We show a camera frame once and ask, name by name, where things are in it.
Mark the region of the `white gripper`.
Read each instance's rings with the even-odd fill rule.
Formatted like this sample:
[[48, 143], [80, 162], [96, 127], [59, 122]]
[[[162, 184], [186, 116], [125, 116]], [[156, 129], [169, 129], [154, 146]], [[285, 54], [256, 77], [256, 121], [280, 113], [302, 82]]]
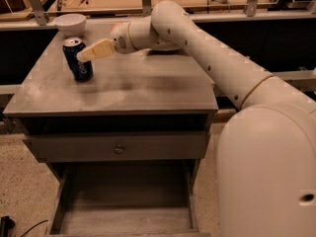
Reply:
[[76, 56], [80, 62], [87, 62], [97, 58], [108, 57], [115, 51], [123, 54], [132, 53], [132, 44], [128, 35], [129, 23], [113, 25], [110, 39], [100, 39], [83, 48]]

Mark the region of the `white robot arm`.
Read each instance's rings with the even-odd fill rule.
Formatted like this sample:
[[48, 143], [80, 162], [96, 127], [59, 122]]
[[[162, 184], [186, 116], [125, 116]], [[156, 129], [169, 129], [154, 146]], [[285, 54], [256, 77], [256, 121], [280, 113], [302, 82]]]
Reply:
[[82, 62], [183, 48], [238, 112], [217, 146], [220, 237], [316, 237], [316, 102], [201, 30], [173, 1], [117, 25]]

